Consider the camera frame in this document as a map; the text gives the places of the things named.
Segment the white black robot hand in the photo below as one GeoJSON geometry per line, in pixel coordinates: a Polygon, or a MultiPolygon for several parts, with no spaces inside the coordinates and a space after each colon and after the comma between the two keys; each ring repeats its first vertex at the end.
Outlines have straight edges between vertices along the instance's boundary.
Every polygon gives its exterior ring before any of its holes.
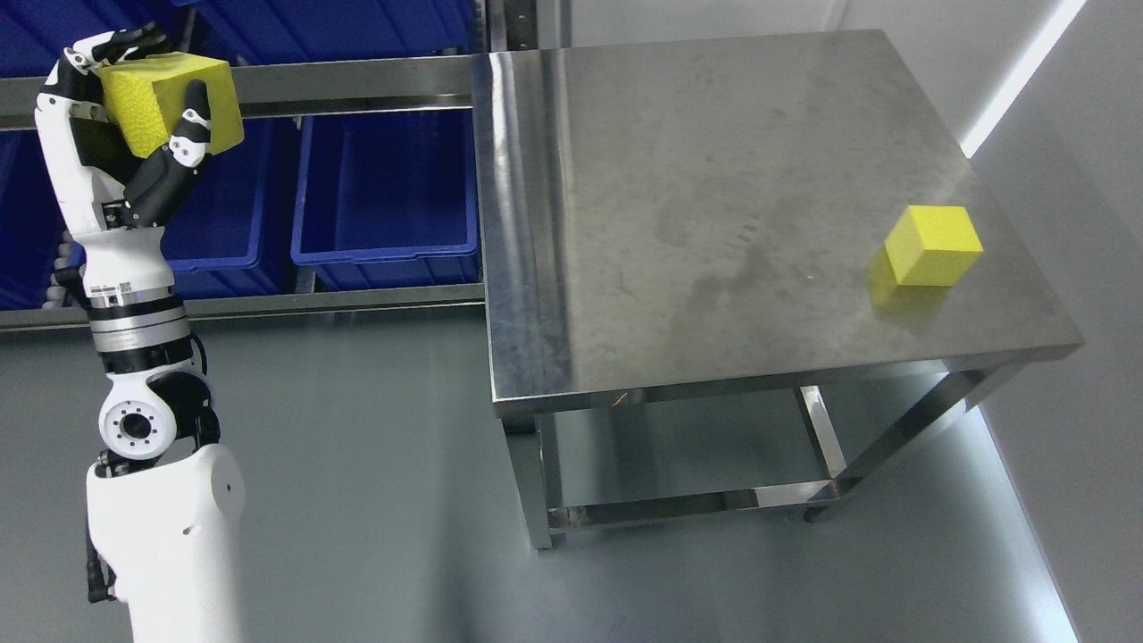
{"type": "Polygon", "coordinates": [[[171,137],[147,158],[131,154],[111,122],[102,70],[170,51],[155,23],[86,37],[59,53],[35,96],[34,124],[54,198],[86,254],[83,294],[103,308],[171,294],[161,239],[211,159],[211,106],[201,80],[189,82],[171,137]]]}

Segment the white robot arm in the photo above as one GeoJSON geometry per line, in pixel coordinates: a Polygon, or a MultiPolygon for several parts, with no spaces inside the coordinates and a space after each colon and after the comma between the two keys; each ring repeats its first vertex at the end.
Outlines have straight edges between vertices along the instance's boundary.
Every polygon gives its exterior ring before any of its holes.
{"type": "Polygon", "coordinates": [[[126,606],[134,642],[245,642],[245,482],[183,302],[170,289],[91,298],[79,267],[53,280],[88,318],[111,384],[85,475],[86,601],[126,606]]]}

